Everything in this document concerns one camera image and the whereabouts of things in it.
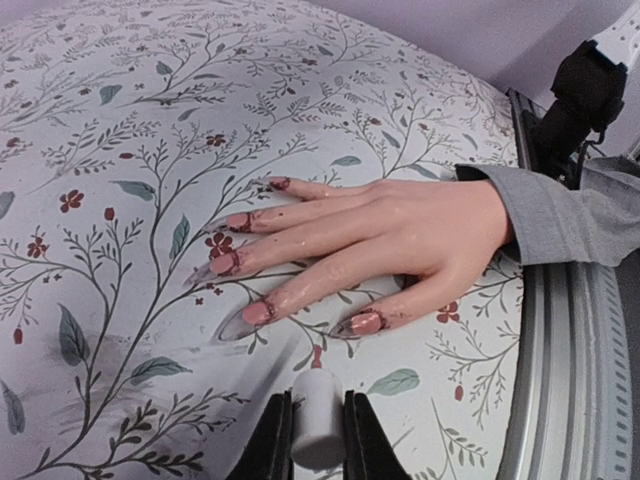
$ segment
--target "white cylinder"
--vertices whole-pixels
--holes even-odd
[[[344,461],[342,384],[327,370],[314,368],[298,376],[293,399],[291,459],[301,467],[324,470]]]

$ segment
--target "white wall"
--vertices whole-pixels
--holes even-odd
[[[632,0],[312,0],[410,40],[499,88],[543,105],[560,61],[604,29]],[[0,25],[64,0],[0,0]],[[640,69],[606,150],[623,153],[640,136]]]

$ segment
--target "finger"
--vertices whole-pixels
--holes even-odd
[[[269,185],[274,190],[302,200],[321,200],[323,198],[359,195],[369,188],[368,186],[335,188],[324,183],[305,182],[304,180],[289,177],[272,177],[269,179]]]
[[[413,287],[341,320],[333,327],[331,335],[354,338],[402,327],[455,302],[473,285],[473,281],[467,283],[453,279],[446,271],[436,272]]]
[[[273,233],[327,215],[360,207],[367,202],[368,199],[362,195],[312,200],[230,215],[227,218],[227,226],[233,232]]]
[[[220,276],[248,275],[294,260],[321,257],[379,235],[384,221],[372,221],[377,210],[369,205],[327,215],[215,258],[211,271]]]
[[[272,323],[369,278],[405,270],[410,256],[398,255],[389,248],[390,242],[392,237],[383,235],[320,260],[261,301],[249,305],[243,311],[245,321],[252,325]]]

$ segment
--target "white fabric with botanical print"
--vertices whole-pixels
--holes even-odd
[[[268,396],[312,364],[369,394],[413,478],[495,478],[518,265],[497,258],[459,301],[350,341],[328,332],[402,278],[241,339],[222,320],[305,263],[183,282],[253,240],[203,226],[287,201],[266,176],[352,186],[515,166],[502,94],[367,25],[268,0],[72,3],[0,30],[0,79],[3,480],[222,479]]]

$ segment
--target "black mount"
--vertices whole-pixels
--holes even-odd
[[[343,407],[343,480],[411,480],[402,469],[364,393],[348,391]],[[272,395],[226,480],[293,480],[291,393]]]
[[[600,139],[590,143],[602,143],[624,106],[627,67],[613,64],[597,45],[594,40],[582,43],[560,64],[551,87],[556,101],[541,120],[525,119],[540,172],[571,189],[579,187],[582,165],[570,157],[591,131]]]

